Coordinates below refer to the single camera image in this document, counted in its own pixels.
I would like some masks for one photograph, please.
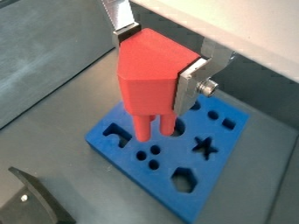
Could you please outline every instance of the pentagon-shaped hole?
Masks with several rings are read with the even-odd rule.
[[[176,168],[172,174],[172,184],[180,193],[190,193],[193,191],[197,180],[189,168]]]

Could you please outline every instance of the white panel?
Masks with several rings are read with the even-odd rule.
[[[299,1],[132,0],[299,82]]]

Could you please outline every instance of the red block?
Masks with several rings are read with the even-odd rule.
[[[118,47],[117,80],[125,111],[133,116],[140,142],[150,137],[150,121],[160,115],[160,132],[173,133],[173,97],[177,73],[200,57],[150,29],[142,29]]]

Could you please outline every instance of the bolt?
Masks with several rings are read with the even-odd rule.
[[[204,94],[206,97],[210,97],[214,93],[214,90],[217,89],[218,84],[212,81],[210,79],[206,79],[197,84],[197,91],[200,94]]]
[[[28,195],[25,194],[25,195],[22,195],[22,197],[21,197],[21,202],[25,202],[28,200]]]

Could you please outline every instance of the blue foam board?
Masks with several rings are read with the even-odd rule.
[[[193,223],[226,163],[248,115],[216,97],[200,96],[162,136],[158,118],[152,137],[136,141],[130,115],[120,102],[85,136],[117,169],[186,222]]]

